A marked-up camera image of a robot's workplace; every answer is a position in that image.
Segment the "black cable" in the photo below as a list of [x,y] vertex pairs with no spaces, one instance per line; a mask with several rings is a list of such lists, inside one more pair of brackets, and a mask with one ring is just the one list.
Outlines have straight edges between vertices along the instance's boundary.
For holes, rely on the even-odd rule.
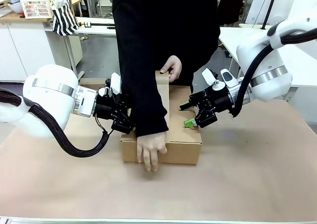
[[309,42],[316,39],[317,39],[317,28],[302,34],[284,36],[281,38],[281,43],[283,45],[299,44],[299,43]]
[[264,6],[264,3],[265,3],[265,0],[264,0],[263,3],[262,3],[262,6],[261,6],[261,8],[260,8],[260,10],[259,10],[259,13],[258,13],[258,15],[257,15],[257,17],[256,17],[256,19],[255,19],[255,21],[254,21],[254,24],[253,24],[252,28],[254,28],[254,26],[255,26],[255,24],[256,24],[256,22],[257,22],[257,20],[258,20],[258,17],[259,17],[259,15],[260,15],[261,11],[262,11],[262,8],[263,8],[263,6]]
[[[37,103],[34,103],[27,99],[25,99],[25,101],[27,101],[27,105],[30,106],[29,112],[35,115],[49,128],[49,130],[59,143],[60,147],[71,156],[79,158],[94,156],[102,150],[102,148],[106,145],[109,139],[109,134],[101,126],[101,128],[103,129],[103,135],[101,137],[100,142],[96,145],[96,147],[86,151],[80,150],[70,143],[65,133],[50,113],[48,113],[44,108],[41,107],[41,105]],[[8,90],[0,88],[0,102],[12,104],[14,106],[19,106],[21,104],[21,97]]]
[[[302,34],[284,36],[281,38],[281,43],[283,45],[299,44],[299,43],[309,42],[312,40],[317,40],[317,28]],[[259,67],[262,60],[272,51],[273,51],[273,48],[271,47],[271,45],[268,45],[252,61],[250,67],[248,68],[247,73],[244,76],[244,79],[242,80],[242,83],[238,92],[237,100],[235,103],[235,108],[233,108],[231,111],[231,114],[233,115],[233,117],[236,117],[242,109],[244,95],[248,89],[249,83],[255,71]]]
[[265,26],[266,26],[266,24],[267,24],[268,17],[269,17],[269,15],[270,15],[270,13],[271,13],[271,10],[272,10],[274,1],[275,1],[275,0],[271,0],[271,2],[269,3],[268,10],[267,10],[267,13],[266,13],[266,16],[265,16],[263,25],[262,25],[262,27],[261,27],[262,30],[265,30]]
[[244,95],[248,89],[249,83],[254,75],[254,73],[256,72],[257,68],[259,67],[260,63],[262,62],[262,60],[271,52],[273,51],[273,48],[271,47],[271,45],[266,46],[252,61],[251,65],[248,68],[247,73],[245,74],[239,92],[238,92],[238,96],[237,96],[237,100],[235,102],[235,108],[233,108],[231,110],[231,114],[233,115],[233,117],[236,117],[237,115],[239,115],[241,109],[242,109],[242,104],[243,104],[243,98]]

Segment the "hand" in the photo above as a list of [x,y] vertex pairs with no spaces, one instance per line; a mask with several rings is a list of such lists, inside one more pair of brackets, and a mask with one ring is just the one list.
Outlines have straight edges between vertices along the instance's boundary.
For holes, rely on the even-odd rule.
[[143,151],[143,158],[144,158],[145,168],[147,169],[147,171],[151,170],[150,159],[152,161],[153,171],[158,170],[158,151],[160,151],[162,154],[165,154],[167,152],[165,142],[166,142],[166,131],[157,133],[157,134],[138,137],[137,139],[138,162],[141,163],[142,161],[142,151]]
[[170,68],[172,70],[169,73],[169,82],[173,82],[179,78],[180,72],[182,71],[182,62],[177,56],[171,56],[160,70],[161,73],[166,73]]

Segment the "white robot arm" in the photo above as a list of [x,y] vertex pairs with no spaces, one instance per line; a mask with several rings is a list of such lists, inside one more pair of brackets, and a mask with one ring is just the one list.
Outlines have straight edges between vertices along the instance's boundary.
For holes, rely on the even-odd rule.
[[317,39],[317,9],[285,20],[268,31],[262,31],[237,48],[243,80],[234,78],[226,69],[221,71],[224,82],[206,69],[203,76],[210,85],[192,94],[181,109],[197,106],[195,124],[205,127],[217,121],[215,112],[229,110],[236,117],[242,106],[253,99],[268,101],[285,95],[292,83],[277,50],[286,44],[299,44]]
[[[70,69],[49,64],[26,79],[23,96],[0,88],[0,121],[19,126],[32,136],[54,136],[64,151],[76,157],[92,156],[105,146],[109,134],[98,118],[112,119],[113,130],[129,133],[134,124],[128,117],[128,109],[128,99],[120,94],[120,76],[115,73],[96,91],[79,86]],[[95,117],[103,130],[95,148],[81,151],[68,141],[63,130],[71,113]]]

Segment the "metal ring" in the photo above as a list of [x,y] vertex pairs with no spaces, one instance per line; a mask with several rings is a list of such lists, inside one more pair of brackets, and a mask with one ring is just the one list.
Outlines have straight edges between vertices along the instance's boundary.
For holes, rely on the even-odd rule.
[[260,85],[260,84],[263,84],[265,82],[268,82],[272,79],[275,79],[283,74],[287,74],[288,71],[286,69],[286,67],[283,65],[279,68],[276,68],[276,69],[273,69],[273,70],[270,70],[269,72],[267,73],[264,73],[264,74],[261,74],[255,78],[253,78],[250,82],[251,86],[252,87],[255,87],[257,85]]
[[38,79],[38,78],[34,79],[32,83],[32,87],[40,87],[40,88],[54,90],[54,91],[66,94],[68,96],[71,96],[72,98],[75,98],[75,95],[76,95],[76,90],[73,89],[72,87],[66,84],[56,83],[56,82],[45,80],[45,79]]

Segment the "striped bag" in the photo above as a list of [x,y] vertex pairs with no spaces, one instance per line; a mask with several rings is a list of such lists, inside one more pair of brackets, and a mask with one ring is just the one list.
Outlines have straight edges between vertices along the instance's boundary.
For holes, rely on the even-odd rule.
[[53,0],[53,32],[60,36],[69,36],[79,28],[78,21],[70,7],[69,0]]

